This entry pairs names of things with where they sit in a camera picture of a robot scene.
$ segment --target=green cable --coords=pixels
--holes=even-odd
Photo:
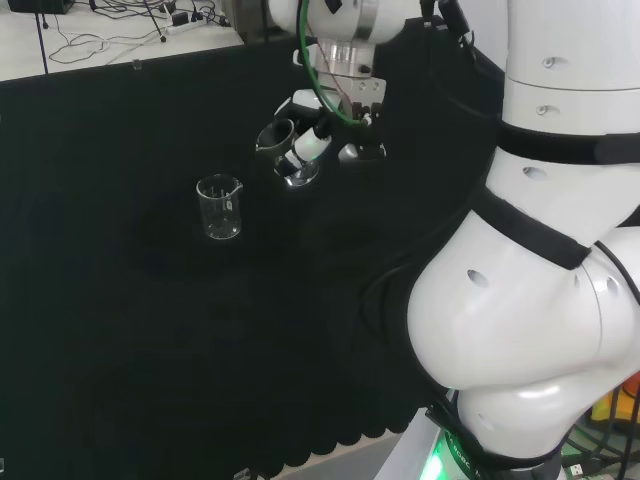
[[[309,9],[309,0],[302,0],[302,11],[300,12],[300,43],[302,44],[302,58],[304,59],[304,66],[307,69],[307,73],[309,77],[311,77],[311,81],[313,85],[320,95],[322,102],[340,118],[347,125],[361,125],[363,123],[362,120],[355,120],[353,118],[347,117],[344,113],[342,113],[333,103],[329,101],[329,99],[324,94],[322,90],[322,86],[318,79],[316,78],[313,69],[311,68],[311,62],[309,60],[309,52],[307,51],[307,11]]]

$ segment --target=yellow object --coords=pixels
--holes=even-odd
[[[591,409],[591,420],[594,422],[607,422],[609,421],[609,415],[611,412],[611,401],[613,399],[613,392],[609,392],[602,397]],[[627,395],[624,390],[620,390],[618,396],[618,405],[616,408],[616,420],[622,420],[625,422],[631,421],[631,413],[633,411],[634,398]]]

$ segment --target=wire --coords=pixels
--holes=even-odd
[[[311,25],[309,25],[308,23],[307,23],[307,28],[309,29],[309,33],[311,34],[311,36],[315,37],[315,34],[313,33],[313,30],[311,30]],[[322,48],[322,46],[320,45],[319,42],[318,42],[317,46],[318,46],[318,50],[320,51],[320,54],[322,55],[322,59],[324,60],[324,64],[327,66],[327,73],[332,78],[333,83],[335,83],[336,88],[338,89],[338,91],[344,96],[344,98],[347,99],[347,102],[349,102],[349,108],[353,108],[353,102],[351,101],[351,98],[349,98],[349,95],[347,95],[347,92],[345,92],[342,89],[342,87],[340,86],[340,83],[338,82],[338,79],[336,78],[335,74],[329,69],[329,60],[327,58],[327,54],[325,53],[324,49]]]
[[[38,39],[40,40],[40,52],[42,52],[42,64],[44,65],[44,74],[49,75],[49,66],[47,65],[47,54],[44,52],[44,40],[42,39],[42,30],[40,30],[40,19],[38,18],[37,13],[36,13],[36,24],[38,24]]]
[[[640,409],[640,395],[637,395],[633,401],[633,412],[631,413],[631,431],[627,436],[627,444],[624,448],[624,456],[622,462],[620,462],[620,471],[618,472],[617,480],[624,480],[624,476],[627,473],[627,467],[629,466],[629,459],[631,458],[631,448],[633,446],[633,439],[636,436],[638,429],[638,410]]]
[[[569,455],[565,458],[563,458],[563,465],[564,466],[572,466],[572,465],[577,465],[580,463],[584,463],[587,462],[589,460],[591,460],[592,458],[600,458],[602,459],[603,456],[601,456],[600,454],[602,453],[603,450],[608,450],[613,454],[617,454],[619,456],[622,456],[622,452],[611,447],[609,445],[609,439],[611,438],[611,434],[613,433],[613,426],[615,424],[615,420],[616,420],[616,410],[618,407],[618,398],[620,396],[620,387],[617,387],[616,389],[613,390],[613,396],[611,398],[611,411],[609,412],[609,420],[607,421],[607,430],[604,434],[604,436],[602,437],[602,439],[598,439],[594,436],[592,436],[591,434],[589,434],[589,432],[585,431],[584,429],[582,429],[580,426],[576,425],[575,426],[575,430],[580,433],[582,436],[584,436],[587,440],[589,440],[590,442],[593,442],[596,445],[596,448],[593,450],[583,450],[581,448],[577,448],[575,445],[573,445],[572,443],[569,443],[570,440],[567,440],[567,443],[569,443],[569,445],[571,445],[573,448],[575,448],[576,450],[582,452],[582,454],[580,455]]]
[[[142,42],[142,43],[128,43],[128,42],[118,42],[118,41],[114,41],[115,39],[125,39],[125,40],[143,40],[145,38],[147,38],[149,35],[151,35],[152,33],[156,32],[156,30],[152,30],[149,33],[147,33],[146,35],[142,35],[140,37],[126,37],[126,36],[122,36],[122,35],[117,35],[114,37],[109,37],[109,38],[103,38],[100,35],[95,35],[93,33],[73,33],[73,32],[63,32],[60,29],[60,22],[58,20],[58,16],[56,14],[53,15],[53,17],[56,20],[56,30],[57,32],[62,36],[62,38],[64,38],[66,45],[63,45],[62,47],[60,47],[58,50],[56,50],[55,52],[51,53],[49,55],[49,60],[62,64],[62,65],[70,65],[73,63],[77,63],[77,62],[82,62],[84,60],[88,60],[89,58],[93,57],[94,55],[97,55],[99,53],[104,53],[107,50],[109,50],[110,46],[113,44],[119,44],[119,45],[132,45],[134,48],[133,49],[129,49],[126,50],[125,52],[119,54],[118,56],[116,56],[114,59],[111,59],[109,62],[106,63],[106,65],[109,65],[110,63],[113,63],[115,60],[117,60],[118,58],[120,58],[121,56],[123,56],[126,53],[129,53],[133,50],[135,50],[135,48],[141,47],[143,45],[146,45],[148,43],[148,41]],[[73,37],[71,40],[69,40],[69,38],[66,35],[76,35],[75,37]],[[84,38],[84,37],[88,37],[88,38],[93,38],[95,40],[86,40],[83,42],[78,43],[78,39]],[[57,54],[59,54],[60,52],[62,52],[63,50],[66,49],[70,49],[70,48],[74,48],[74,47],[79,47],[82,45],[87,45],[90,43],[97,43],[100,42],[100,48],[93,50],[92,52],[90,52],[90,54],[88,56],[84,56],[82,58],[77,58],[74,60],[59,60],[54,58]]]
[[[205,5],[204,7],[200,7],[200,11],[202,12],[205,8],[209,9],[209,12],[207,13],[207,24],[209,22],[213,22],[216,25],[220,25],[221,27],[223,27],[224,25],[222,25],[220,20],[216,20],[216,17],[222,18],[222,15],[218,15],[216,13],[216,4],[215,4],[215,2],[213,0],[211,0],[211,5]]]
[[[300,53],[302,54],[303,63],[309,78],[311,79],[311,84],[313,86],[313,91],[318,96],[318,99],[328,108],[331,112],[333,112],[340,120],[342,120],[347,125],[362,125],[362,120],[356,120],[353,118],[349,118],[344,113],[342,113],[338,107],[333,105],[331,101],[325,95],[322,86],[318,82],[318,78],[316,77],[313,69],[311,68],[311,63],[309,61],[309,52],[307,51],[307,38],[306,38],[306,27],[307,27],[307,11],[309,8],[309,0],[298,0],[298,10],[296,14],[296,36],[298,38],[298,43],[300,45]]]
[[[640,290],[638,290],[636,282],[633,281],[633,278],[631,277],[625,266],[622,264],[620,259],[616,257],[615,254],[611,250],[609,250],[609,248],[604,243],[598,241],[596,242],[596,247],[598,247],[602,251],[602,253],[604,253],[609,258],[609,260],[611,260],[611,263],[616,266],[616,268],[622,275],[622,278],[624,278],[624,281],[629,285],[629,289],[631,290],[633,297],[636,299],[636,302],[638,302],[638,305],[640,305]]]
[[[499,114],[489,114],[485,112],[481,112],[473,107],[468,106],[464,102],[458,100],[455,97],[452,97],[446,89],[440,84],[438,78],[436,77],[435,70],[433,68],[433,39],[434,37],[435,27],[433,24],[427,28],[426,35],[426,49],[427,49],[427,70],[429,72],[429,79],[431,80],[432,85],[435,90],[437,90],[443,97],[447,99],[447,101],[453,105],[455,105],[458,109],[462,110],[469,115],[480,118],[482,120],[496,121],[500,119]]]
[[[153,15],[153,13],[149,15],[149,12],[146,10],[144,2],[135,2],[135,1],[127,2],[125,0],[103,0],[103,1],[104,3],[106,3],[106,6],[104,5],[96,6],[95,8],[92,8],[92,11],[93,13],[102,15],[103,17],[110,18],[111,20],[121,20],[123,18],[131,18],[131,17],[148,17],[148,18],[158,18],[161,20],[165,19],[165,17]],[[91,4],[87,2],[77,1],[75,3],[91,6]],[[148,3],[149,3],[150,9],[157,9],[157,8],[160,8],[163,1],[151,0]],[[145,10],[137,11],[137,10],[134,10],[135,8],[140,8],[140,9],[144,8]]]
[[[634,282],[631,274],[626,269],[624,264],[620,261],[620,259],[602,242],[596,242],[596,247],[604,253],[611,263],[615,265],[618,269],[622,278],[624,278],[625,282],[629,286],[629,290],[633,297],[635,298],[638,305],[640,305],[640,290],[638,290],[638,286]],[[631,458],[631,448],[633,446],[633,439],[635,438],[636,431],[638,429],[638,410],[640,409],[640,395],[636,392],[636,398],[633,401],[633,411],[631,413],[631,429],[629,431],[629,435],[627,436],[627,444],[625,445],[624,455],[622,456],[622,461],[620,462],[620,471],[618,472],[617,480],[624,480],[624,476],[627,473],[627,467],[629,465],[629,460]]]

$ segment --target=clear glass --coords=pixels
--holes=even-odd
[[[196,186],[204,233],[216,240],[228,240],[240,233],[242,184],[231,175],[212,175]]]

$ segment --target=white floor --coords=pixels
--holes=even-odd
[[[211,5],[210,0],[195,0],[195,3],[198,8]],[[177,5],[178,8],[183,9],[193,8],[190,0],[178,0]],[[60,22],[60,31],[69,40],[80,33],[91,33],[103,38],[116,35],[126,37],[150,35],[143,40],[114,39],[109,43],[106,51],[76,63],[57,63],[47,58],[49,73],[242,44],[233,28],[220,27],[213,23],[174,35],[166,35],[166,43],[161,43],[158,33],[152,33],[155,27],[151,18],[136,16],[112,20],[94,13],[88,5],[83,4],[74,4],[66,15],[57,15],[57,18]],[[42,36],[46,54],[49,56],[66,45],[67,41],[58,33],[54,16],[46,15],[46,20],[49,29],[43,30]],[[164,20],[158,20],[161,28],[166,23]],[[74,43],[82,43],[85,40],[89,43],[65,48],[53,58],[61,62],[69,62],[84,58],[101,48],[101,42],[95,38],[84,37]],[[44,66],[34,15],[14,13],[0,7],[0,81],[42,74],[44,74]]]

